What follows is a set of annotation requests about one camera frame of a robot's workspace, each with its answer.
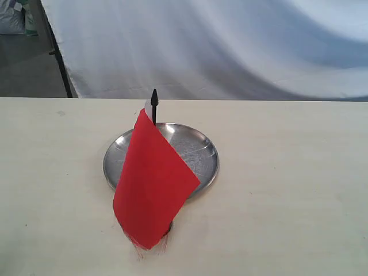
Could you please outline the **red flag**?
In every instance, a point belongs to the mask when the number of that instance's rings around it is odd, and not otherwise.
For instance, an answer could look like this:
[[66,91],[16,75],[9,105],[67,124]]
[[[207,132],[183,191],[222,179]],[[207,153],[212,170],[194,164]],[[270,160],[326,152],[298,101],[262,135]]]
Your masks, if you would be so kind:
[[156,126],[157,91],[140,111],[113,198],[114,215],[138,252],[167,235],[200,180]]

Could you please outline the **round steel plate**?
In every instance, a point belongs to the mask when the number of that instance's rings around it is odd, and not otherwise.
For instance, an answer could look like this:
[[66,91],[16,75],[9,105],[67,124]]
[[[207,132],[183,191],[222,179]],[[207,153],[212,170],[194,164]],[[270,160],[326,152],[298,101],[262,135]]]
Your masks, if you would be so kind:
[[[212,141],[187,125],[162,122],[158,123],[157,127],[200,180],[200,184],[189,198],[194,198],[209,188],[216,179],[220,165],[219,155]],[[118,184],[132,133],[133,130],[124,132],[111,143],[105,153],[103,173],[113,190]]]

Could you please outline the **black backdrop stand pole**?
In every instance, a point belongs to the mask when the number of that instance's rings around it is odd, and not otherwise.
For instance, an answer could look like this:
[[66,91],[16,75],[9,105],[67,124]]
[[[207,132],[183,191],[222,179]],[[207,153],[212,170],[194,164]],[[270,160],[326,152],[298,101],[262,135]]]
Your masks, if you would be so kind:
[[48,47],[48,55],[54,57],[56,60],[57,67],[60,72],[60,76],[63,82],[64,89],[66,91],[67,98],[73,98],[72,87],[70,84],[69,76],[64,64],[64,60],[59,49],[59,45],[56,41],[54,32],[52,30],[49,19],[46,15],[44,6],[41,1],[36,1],[39,21],[40,35],[42,39],[46,42]]

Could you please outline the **white backdrop cloth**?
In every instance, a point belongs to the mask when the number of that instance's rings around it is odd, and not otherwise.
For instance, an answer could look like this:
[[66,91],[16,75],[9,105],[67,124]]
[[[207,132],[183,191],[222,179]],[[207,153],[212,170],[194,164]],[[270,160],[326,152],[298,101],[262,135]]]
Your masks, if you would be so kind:
[[43,1],[81,98],[367,100],[366,1]]

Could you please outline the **green white bag in background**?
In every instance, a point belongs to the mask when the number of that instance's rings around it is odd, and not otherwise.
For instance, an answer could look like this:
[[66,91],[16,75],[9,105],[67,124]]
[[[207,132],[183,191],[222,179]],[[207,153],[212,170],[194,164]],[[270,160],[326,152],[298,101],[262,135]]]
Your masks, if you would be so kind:
[[30,11],[29,4],[23,6],[24,9],[24,21],[25,21],[25,34],[27,36],[37,36],[38,32],[32,13]]

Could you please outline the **white sack in background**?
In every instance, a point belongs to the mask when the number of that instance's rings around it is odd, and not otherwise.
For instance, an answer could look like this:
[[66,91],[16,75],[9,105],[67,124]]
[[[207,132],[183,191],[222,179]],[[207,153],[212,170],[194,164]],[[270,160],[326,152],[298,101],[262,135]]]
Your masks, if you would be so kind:
[[24,15],[20,1],[1,0],[1,34],[23,35]]

